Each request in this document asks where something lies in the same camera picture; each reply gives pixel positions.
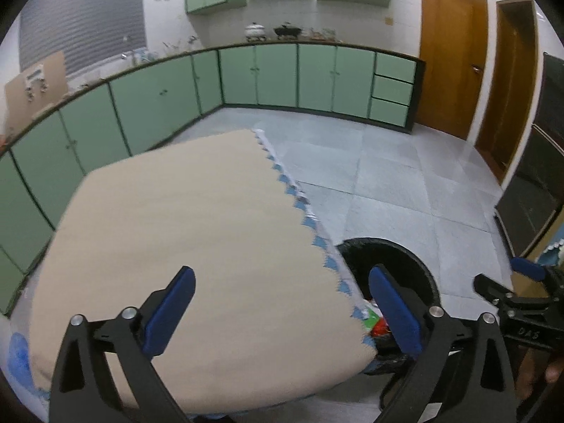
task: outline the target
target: metal screw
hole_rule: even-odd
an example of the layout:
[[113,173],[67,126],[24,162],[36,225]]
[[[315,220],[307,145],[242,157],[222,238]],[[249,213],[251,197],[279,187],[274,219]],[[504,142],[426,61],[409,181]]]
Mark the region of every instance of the metal screw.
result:
[[433,306],[429,309],[429,313],[435,318],[440,318],[445,314],[445,311],[440,307]]
[[131,320],[132,318],[135,318],[135,315],[137,315],[137,309],[135,307],[125,308],[121,312],[121,317],[125,318],[126,320]]
[[482,318],[484,318],[484,321],[485,321],[487,324],[493,324],[493,323],[495,323],[495,316],[492,315],[491,313],[484,313],[484,314],[482,315]]
[[84,321],[84,317],[82,315],[74,315],[70,319],[70,323],[72,324],[72,326],[80,326],[83,321]]

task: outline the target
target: beige tablecloth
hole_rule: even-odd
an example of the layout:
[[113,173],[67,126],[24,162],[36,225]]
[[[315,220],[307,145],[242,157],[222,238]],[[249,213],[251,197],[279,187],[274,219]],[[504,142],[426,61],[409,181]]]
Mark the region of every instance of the beige tablecloth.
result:
[[[361,372],[374,349],[324,267],[315,232],[253,132],[202,138],[88,175],[43,263],[30,325],[35,385],[48,389],[69,318],[115,317],[183,265],[196,294],[153,365],[187,413],[301,398]],[[115,355],[124,401],[133,396]]]

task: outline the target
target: white pot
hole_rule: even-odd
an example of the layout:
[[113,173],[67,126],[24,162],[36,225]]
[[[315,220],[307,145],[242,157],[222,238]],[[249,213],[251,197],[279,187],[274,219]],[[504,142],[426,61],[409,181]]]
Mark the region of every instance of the white pot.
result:
[[245,28],[245,36],[247,38],[261,38],[264,36],[264,27],[253,22]]

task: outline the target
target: brown door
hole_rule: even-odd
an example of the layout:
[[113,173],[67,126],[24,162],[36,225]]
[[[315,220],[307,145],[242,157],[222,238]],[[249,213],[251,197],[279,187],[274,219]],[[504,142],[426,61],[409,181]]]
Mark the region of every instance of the brown door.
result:
[[501,182],[523,134],[537,77],[532,0],[497,4],[497,49],[490,101],[476,143]]
[[427,62],[417,121],[466,139],[486,62],[487,0],[422,0]]

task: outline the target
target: gray roller shutter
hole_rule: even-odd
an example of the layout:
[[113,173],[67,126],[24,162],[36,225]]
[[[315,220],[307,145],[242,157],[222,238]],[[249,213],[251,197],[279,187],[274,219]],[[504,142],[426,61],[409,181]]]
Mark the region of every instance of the gray roller shutter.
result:
[[29,0],[22,10],[22,70],[62,50],[69,75],[146,45],[143,0]]

